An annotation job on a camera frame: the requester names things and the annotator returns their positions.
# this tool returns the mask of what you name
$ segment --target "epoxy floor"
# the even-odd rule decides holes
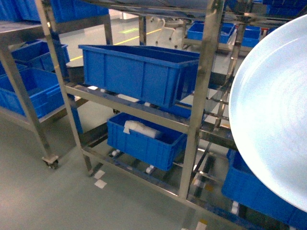
[[[137,20],[112,20],[114,44],[130,39],[123,45],[138,45],[134,28],[138,28]],[[159,28],[157,21],[147,23],[147,32]],[[147,45],[155,45],[158,33],[148,35]],[[159,46],[174,46],[176,39],[170,42],[168,33],[161,36]],[[181,32],[175,37],[180,44]],[[70,58],[75,59],[69,65],[80,66],[83,60],[78,45],[105,44],[104,29],[97,26],[63,34],[61,41],[69,45]],[[227,55],[218,56],[217,62],[214,71],[226,73]],[[80,107],[79,112],[85,131],[113,115],[112,109],[92,102]],[[2,118],[0,122],[0,230],[194,230],[199,219],[208,220],[209,230],[231,229],[107,166],[101,168],[106,172],[101,178],[106,186],[95,186],[96,179],[88,176],[83,157],[75,148],[67,117],[46,128],[52,149],[60,156],[57,170],[42,162],[30,131]],[[225,148],[216,151],[226,153]]]

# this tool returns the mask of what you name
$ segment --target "empty blue bin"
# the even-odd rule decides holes
[[[231,23],[223,23],[221,34],[220,34],[220,43],[228,43],[230,36],[235,31],[236,26]],[[188,39],[193,40],[202,40],[204,24],[203,23],[194,23],[188,29]]]
[[[55,73],[26,69],[20,71],[20,75],[38,118],[64,105]],[[24,115],[24,110],[7,76],[0,78],[0,106]]]
[[[274,8],[303,9],[307,0],[263,0],[263,4]]]
[[[242,46],[255,47],[261,36],[261,28],[257,26],[247,26],[244,32]]]
[[[40,21],[35,0],[15,0],[24,20]],[[51,0],[57,23],[108,14],[108,9],[81,0]]]
[[[267,14],[272,15],[296,16],[300,11],[301,9],[296,8],[276,8],[270,5],[267,6]]]
[[[22,21],[16,3],[11,0],[0,0],[0,21]]]
[[[67,45],[62,45],[65,63],[70,61]],[[21,47],[12,52],[13,58],[17,63],[28,66],[30,68],[43,69],[53,71],[54,66],[47,42],[38,41],[28,46]]]
[[[126,134],[123,131],[127,120],[142,122],[161,131],[163,135],[160,139],[154,139],[133,130]],[[172,167],[175,157],[185,148],[187,142],[186,134],[125,113],[110,118],[107,127],[108,145],[164,171]]]
[[[137,46],[82,45],[85,84],[170,107],[192,93],[199,58]]]
[[[228,152],[229,171],[222,187],[224,196],[300,230],[307,230],[307,213],[268,189],[245,164],[239,152]]]
[[[20,64],[16,64],[16,66],[19,71],[27,68],[27,66],[20,65]],[[0,63],[0,77],[3,77],[3,75],[6,75],[6,72],[5,72],[3,65]]]

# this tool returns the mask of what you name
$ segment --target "metal cart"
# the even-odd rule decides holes
[[[89,3],[94,3],[104,7],[112,8],[115,10],[121,10],[125,12],[130,12],[138,14],[139,26],[140,26],[140,45],[146,45],[146,15],[154,15],[152,9],[164,10],[167,12],[184,12],[186,15],[191,15],[191,13],[204,12],[202,9],[186,9],[186,8],[170,8],[170,7],[148,7],[143,5],[133,5],[133,4],[122,4],[122,3],[102,3],[99,0],[85,0]],[[91,158],[99,161],[101,164],[106,164],[118,171],[125,173],[126,175],[135,178],[136,180],[144,183],[156,191],[165,194],[191,208],[202,211],[206,216],[212,218],[218,222],[224,223],[229,227],[235,229],[262,229],[243,218],[227,212],[221,208],[214,207],[199,199],[195,194],[191,194],[190,186],[193,182],[195,175],[200,175],[203,178],[202,181],[206,179],[215,180],[217,183],[223,183],[216,178],[208,174],[208,169],[210,168],[210,162],[213,158],[218,158],[219,156],[210,152],[211,143],[224,146],[230,149],[236,150],[236,145],[232,138],[231,130],[229,128],[221,126],[221,120],[227,119],[223,116],[225,107],[228,105],[227,98],[230,92],[231,83],[233,79],[234,70],[236,67],[238,55],[241,48],[241,43],[247,24],[258,25],[258,26],[278,26],[283,23],[288,22],[294,17],[279,17],[279,16],[268,16],[265,14],[254,14],[251,13],[252,1],[238,0],[237,4],[240,6],[238,9],[244,9],[240,12],[229,12],[228,14],[234,16],[236,19],[232,20],[234,23],[239,25],[236,35],[236,42],[232,48],[231,61],[226,75],[212,73],[214,56],[217,48],[217,41],[220,33],[220,25],[224,17],[224,0],[210,0],[208,7],[206,9],[205,23],[206,28],[203,34],[203,40],[201,42],[201,57],[199,62],[199,71],[196,80],[196,88],[193,99],[193,106],[191,108],[191,118],[190,120],[175,117],[168,113],[161,113],[161,111],[146,107],[142,104],[132,103],[125,99],[117,97],[117,94],[111,92],[101,92],[98,90],[91,90],[86,85],[74,84],[66,82],[67,77],[66,72],[62,72],[59,68],[59,55],[56,48],[56,44],[59,43],[59,37],[57,36],[54,26],[48,27],[48,23],[52,25],[52,18],[48,16],[48,8],[46,8],[46,1],[44,4],[42,0],[36,0],[36,5],[40,14],[42,21],[42,26],[44,29],[44,34],[46,36],[50,52],[53,57],[54,66],[56,66],[56,74],[60,83],[60,87],[63,93],[65,105],[68,109],[68,116],[70,119],[73,134],[77,143],[77,147],[80,153],[84,156],[85,164],[87,170],[90,174],[93,174],[96,167],[91,164]],[[189,18],[178,14],[178,18]],[[215,89],[217,93],[214,96],[208,97],[208,85],[210,77],[216,77],[218,79],[223,79],[222,83]],[[182,155],[181,161],[175,162],[175,166],[168,172],[164,174],[154,174],[146,173],[144,170],[140,170],[140,161],[135,160],[132,163],[127,163],[120,159],[120,155],[112,156],[112,148],[108,148],[106,145],[103,147],[102,152],[95,150],[95,147],[105,143],[107,139],[107,126],[106,123],[102,124],[86,133],[82,133],[80,126],[80,121],[74,119],[74,115],[71,109],[73,106],[73,95],[79,96],[86,100],[102,104],[125,112],[127,114],[145,119],[147,121],[165,126],[167,128],[185,133],[188,135],[187,147],[185,154]],[[219,104],[218,113],[213,114],[211,112]],[[210,115],[215,118],[215,124],[203,122],[203,114]],[[209,141],[207,149],[198,149],[199,140],[203,139]],[[195,164],[196,152],[201,152],[202,157]],[[204,170],[200,170],[201,164],[205,164]],[[170,185],[170,174],[174,173],[179,175],[180,183],[175,185]]]
[[[105,25],[106,40],[109,44],[111,44],[112,34],[109,15],[87,18],[67,23],[55,23],[54,21],[52,22],[52,26],[58,34],[102,24]],[[19,71],[16,67],[15,61],[8,48],[10,45],[19,44],[43,37],[45,37],[45,35],[41,24],[30,22],[0,22],[0,60],[15,90],[15,93],[18,96],[26,117],[7,110],[3,107],[0,107],[0,116],[32,131],[35,135],[35,138],[37,139],[38,145],[42,150],[43,161],[50,168],[56,169],[58,167],[59,157],[50,149],[50,145],[44,133],[44,126],[65,116],[67,114],[66,108],[63,105],[50,114],[47,114],[46,116],[38,119],[33,104],[28,96]],[[81,99],[76,101],[74,104],[76,106],[80,106],[85,102],[86,100]]]

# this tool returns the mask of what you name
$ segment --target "yellow floor line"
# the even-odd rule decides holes
[[[153,34],[153,33],[155,33],[155,32],[158,32],[158,31],[160,31],[160,30],[161,30],[161,29],[157,29],[157,30],[154,30],[154,31],[150,31],[150,32],[148,32],[148,33],[146,33],[146,34],[147,34],[147,35],[150,35],[150,34]],[[125,41],[118,42],[118,43],[116,43],[116,44],[114,44],[114,45],[115,45],[115,46],[118,46],[118,45],[121,45],[121,44],[123,44],[123,43],[126,43],[126,42],[132,41],[132,40],[134,40],[134,39],[137,39],[137,38],[139,38],[139,37],[140,37],[140,36],[136,36],[136,37],[127,39],[127,40],[125,40]],[[78,56],[78,57],[74,57],[74,58],[70,59],[70,61],[75,61],[75,60],[78,60],[78,59],[81,59],[81,58],[83,58],[83,55]]]

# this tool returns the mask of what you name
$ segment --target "swivel caster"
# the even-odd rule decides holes
[[[231,213],[235,214],[236,216],[239,214],[239,203],[234,201],[232,203]]]
[[[119,114],[120,111],[118,111],[118,110],[116,110],[116,109],[113,109],[113,113],[114,113],[114,114]]]
[[[45,164],[51,169],[57,169],[59,167],[59,161],[55,160],[53,163],[48,163],[45,161]]]
[[[114,150],[114,151],[112,152],[112,156],[113,156],[113,157],[116,157],[116,156],[118,156],[119,154],[120,154],[120,150],[119,150],[119,149]]]
[[[154,170],[155,170],[155,167],[154,167],[153,165],[150,165],[150,166],[146,169],[146,173],[147,173],[147,174],[151,174]]]

